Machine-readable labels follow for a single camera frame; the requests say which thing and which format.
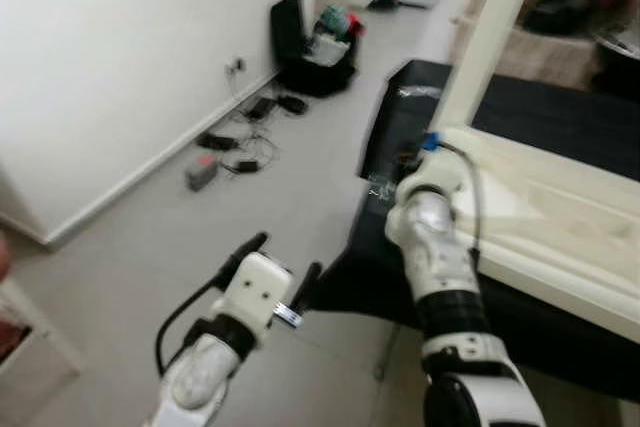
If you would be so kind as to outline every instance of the baseboard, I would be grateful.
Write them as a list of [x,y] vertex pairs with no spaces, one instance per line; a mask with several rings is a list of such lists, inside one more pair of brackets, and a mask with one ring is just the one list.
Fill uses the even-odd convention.
[[145,162],[140,168],[127,176],[121,182],[116,184],[113,188],[108,190],[104,195],[97,200],[91,202],[86,207],[81,209],[77,214],[73,215],[67,221],[51,233],[42,236],[34,233],[31,229],[21,225],[19,222],[14,221],[8,216],[0,212],[0,219],[6,221],[7,224],[14,227],[19,232],[27,235],[31,239],[35,240],[39,244],[44,245],[50,250],[55,250],[67,242],[78,230],[89,220],[100,213],[104,208],[110,205],[114,200],[123,195],[127,190],[137,184],[140,180],[152,173],[156,168],[161,166],[169,158],[175,155],[177,152],[186,147],[199,133],[203,130],[210,128],[213,124],[220,121],[235,107],[242,104],[245,100],[250,98],[260,89],[265,87],[275,77],[276,73],[269,73],[259,77],[256,81],[252,82],[249,86],[243,89],[235,98],[229,99],[221,109],[217,109],[216,112],[207,115],[205,118],[194,124],[185,133],[180,135],[176,140],[171,142],[164,150],[153,156],[147,162]]

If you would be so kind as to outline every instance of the tiled floor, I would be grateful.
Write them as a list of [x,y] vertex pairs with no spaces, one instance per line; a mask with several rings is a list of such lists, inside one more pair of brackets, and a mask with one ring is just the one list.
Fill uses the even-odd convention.
[[[235,180],[223,175],[192,194],[182,177],[195,155],[187,148],[55,254],[19,244],[17,279],[89,367],[73,378],[37,344],[0,380],[0,426],[140,425],[157,392],[152,342],[161,321],[258,230],[271,232],[269,252],[297,273],[314,259],[330,263],[364,188],[354,172],[385,78],[412,57],[446,61],[450,17],[464,2],[362,13],[368,29],[359,77],[347,92],[312,101],[302,118],[276,118],[270,130],[281,151],[269,169]],[[190,311],[169,344],[210,300]],[[297,332],[276,325],[237,375],[216,425],[420,426],[418,335],[402,330],[387,379],[372,377],[390,328],[319,313]]]

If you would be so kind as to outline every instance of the blue connector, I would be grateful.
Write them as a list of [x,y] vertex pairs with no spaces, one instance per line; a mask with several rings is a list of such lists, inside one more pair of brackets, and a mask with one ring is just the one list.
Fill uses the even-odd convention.
[[427,134],[427,138],[424,139],[421,147],[427,152],[433,152],[440,145],[440,133],[439,132],[429,132]]

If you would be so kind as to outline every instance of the black table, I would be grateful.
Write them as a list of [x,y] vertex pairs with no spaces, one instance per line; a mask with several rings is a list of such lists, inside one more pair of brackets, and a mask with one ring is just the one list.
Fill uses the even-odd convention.
[[[389,175],[403,144],[422,138],[450,70],[411,61],[390,79],[371,130],[362,177]],[[429,95],[398,95],[411,85],[430,87]],[[473,125],[640,178],[636,104],[495,76]],[[348,245],[324,274],[314,309],[362,313],[417,327],[401,254],[384,236],[390,207],[378,195],[365,193]],[[514,361],[603,394],[640,400],[640,345],[489,277],[479,280],[492,326]]]

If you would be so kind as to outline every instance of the electrical outlet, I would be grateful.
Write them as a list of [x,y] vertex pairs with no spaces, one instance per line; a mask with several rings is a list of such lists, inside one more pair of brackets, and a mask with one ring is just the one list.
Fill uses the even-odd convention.
[[242,57],[234,57],[231,63],[225,65],[224,71],[228,77],[236,75],[238,72],[244,72],[247,64]]

